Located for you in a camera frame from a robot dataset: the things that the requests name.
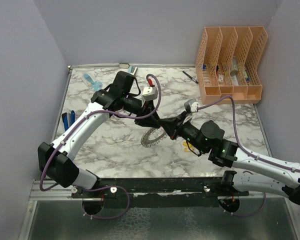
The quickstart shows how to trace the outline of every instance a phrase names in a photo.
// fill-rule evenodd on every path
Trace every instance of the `teal object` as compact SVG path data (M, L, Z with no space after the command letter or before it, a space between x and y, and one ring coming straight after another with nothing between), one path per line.
M88 73L85 73L84 75L83 75L83 77L84 77L84 79L89 83L88 85L87 85L87 87L90 89L90 90L92 90L92 91L99 91L100 89L102 89L102 87L103 87L103 84L102 84L102 82L100 82L100 81L94 81L93 79L92 79L92 77L88 74Z

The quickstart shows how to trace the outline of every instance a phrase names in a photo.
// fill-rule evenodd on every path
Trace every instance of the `black pen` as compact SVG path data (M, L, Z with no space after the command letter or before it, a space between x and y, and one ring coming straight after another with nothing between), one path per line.
M199 82L197 80L195 80L192 76L190 76L188 73L186 73L185 71L182 71L188 78L190 78L192 81L194 81L196 84L198 84Z

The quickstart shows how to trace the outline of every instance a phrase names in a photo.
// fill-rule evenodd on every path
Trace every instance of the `marble tabletop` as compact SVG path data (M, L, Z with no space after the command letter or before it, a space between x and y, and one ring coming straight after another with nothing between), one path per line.
M110 84L119 68L76 68L72 70L62 113L75 111L78 118L93 93L81 76L90 73L103 86ZM200 101L199 86L182 71L196 77L195 68L139 68L136 74L141 89L146 86L146 75L157 76L162 88L162 100L158 109L160 118L174 117L184 111L184 103L191 98ZM132 93L137 93L134 85ZM235 107L236 124L241 143L260 154L268 155L260 124L252 104ZM235 141L231 105L214 105L195 113L191 123L198 129L213 120L225 131L224 138ZM89 170L102 178L158 178L158 177L212 177L222 176L226 167L219 167L208 160L208 154L197 157L185 151L184 140L163 139L158 144L145 148L141 138L149 128L135 125L132 119L112 116L102 124L86 141L74 162L82 169ZM56 136L64 133L62 120L59 121Z

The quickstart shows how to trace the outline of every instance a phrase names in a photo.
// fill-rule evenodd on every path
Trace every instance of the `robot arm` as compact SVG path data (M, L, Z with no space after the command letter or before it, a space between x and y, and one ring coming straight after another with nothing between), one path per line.
M153 100L158 93L152 87L143 91L142 101L129 93L134 76L119 72L109 91L104 89L95 92L84 113L79 119L59 138L51 144L43 142L38 148L39 167L43 171L53 152L52 161L46 174L63 187L70 185L84 189L96 189L100 187L98 176L79 169L74 163L79 149L89 136L108 118L113 112L124 109L138 116L145 116L154 110ZM300 164L281 161L269 156L260 155L248 150L257 156L253 158L247 155L237 143L223 138L224 131L213 121L205 122L200 130L191 124L191 114L196 111L198 103L190 100L185 104L186 111L176 117L160 119L157 113L143 119L136 119L135 123L142 127L162 127L172 140L182 137L192 144L201 154L209 154L209 160L220 167L233 167L250 170L261 175L249 175L236 171L226 171L218 188L227 189L230 192L258 191L274 193L288 197L292 202L300 205ZM89 113L103 111L88 116ZM261 161L258 158L271 161L273 164ZM289 166L293 170L287 170L279 165Z

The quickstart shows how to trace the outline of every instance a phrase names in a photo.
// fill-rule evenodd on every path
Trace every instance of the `gray wall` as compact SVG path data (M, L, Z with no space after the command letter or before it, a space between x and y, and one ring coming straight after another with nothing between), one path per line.
M69 65L194 64L206 26L267 26L281 0L34 0Z
M273 156L300 163L300 0L284 0L267 32L257 108Z
M19 235L67 72L32 0L0 0L0 240Z

